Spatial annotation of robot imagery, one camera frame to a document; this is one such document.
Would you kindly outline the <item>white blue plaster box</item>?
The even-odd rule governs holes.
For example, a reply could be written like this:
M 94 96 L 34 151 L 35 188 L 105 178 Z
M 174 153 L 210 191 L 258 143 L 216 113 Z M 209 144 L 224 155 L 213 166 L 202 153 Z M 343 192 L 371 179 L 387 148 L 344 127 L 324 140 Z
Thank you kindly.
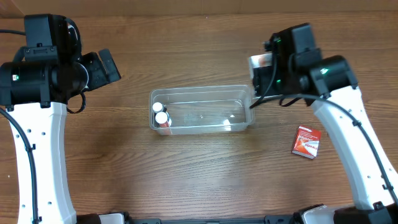
M 254 69 L 262 67 L 270 67 L 272 65 L 272 54 L 266 53 L 261 55 L 253 55 L 248 58 L 249 71 L 251 79 L 254 78 Z

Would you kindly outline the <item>black bottle white cap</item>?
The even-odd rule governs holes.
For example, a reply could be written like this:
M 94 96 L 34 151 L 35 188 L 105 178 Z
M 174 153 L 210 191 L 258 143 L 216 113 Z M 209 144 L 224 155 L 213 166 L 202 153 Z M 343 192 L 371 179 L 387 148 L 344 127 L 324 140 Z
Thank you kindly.
M 153 110 L 153 112 L 155 113 L 155 115 L 156 115 L 157 113 L 159 113 L 159 112 L 166 112 L 166 113 L 167 113 L 166 107 L 165 107 L 162 103 L 160 103 L 160 102 L 155 102 L 155 103 L 152 105 L 152 110 Z

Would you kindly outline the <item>orange tube white cap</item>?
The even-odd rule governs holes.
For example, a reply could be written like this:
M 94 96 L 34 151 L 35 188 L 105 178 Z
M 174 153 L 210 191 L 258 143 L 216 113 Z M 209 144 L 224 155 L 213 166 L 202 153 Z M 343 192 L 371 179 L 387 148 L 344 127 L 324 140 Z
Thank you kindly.
M 155 121 L 159 125 L 159 133 L 163 135 L 171 135 L 172 121 L 166 112 L 159 112 L 155 115 Z

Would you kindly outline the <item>red orange medicine box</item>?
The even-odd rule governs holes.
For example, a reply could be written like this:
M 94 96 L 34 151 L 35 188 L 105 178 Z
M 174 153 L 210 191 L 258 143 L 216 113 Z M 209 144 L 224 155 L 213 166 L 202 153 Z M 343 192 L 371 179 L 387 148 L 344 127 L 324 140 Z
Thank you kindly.
M 317 129 L 299 126 L 292 145 L 292 154 L 309 159 L 317 157 L 322 133 Z

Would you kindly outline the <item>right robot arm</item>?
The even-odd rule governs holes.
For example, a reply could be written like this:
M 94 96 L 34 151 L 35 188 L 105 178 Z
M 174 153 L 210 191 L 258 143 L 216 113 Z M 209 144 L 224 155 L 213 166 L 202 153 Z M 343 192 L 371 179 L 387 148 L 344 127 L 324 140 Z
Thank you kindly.
M 284 218 L 285 223 L 396 223 L 397 172 L 364 108 L 348 61 L 325 58 L 308 23 L 271 35 L 264 53 L 249 58 L 255 105 L 303 100 L 327 131 L 345 169 L 353 204 L 318 204 Z

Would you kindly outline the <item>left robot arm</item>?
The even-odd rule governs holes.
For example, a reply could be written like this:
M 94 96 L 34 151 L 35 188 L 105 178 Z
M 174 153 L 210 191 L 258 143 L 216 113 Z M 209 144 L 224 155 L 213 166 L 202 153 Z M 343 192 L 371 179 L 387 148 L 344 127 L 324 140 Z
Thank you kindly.
M 123 212 L 78 215 L 68 189 L 65 122 L 68 101 L 121 76 L 107 49 L 82 54 L 69 18 L 24 18 L 25 46 L 1 65 L 1 114 L 16 147 L 19 223 L 127 223 Z

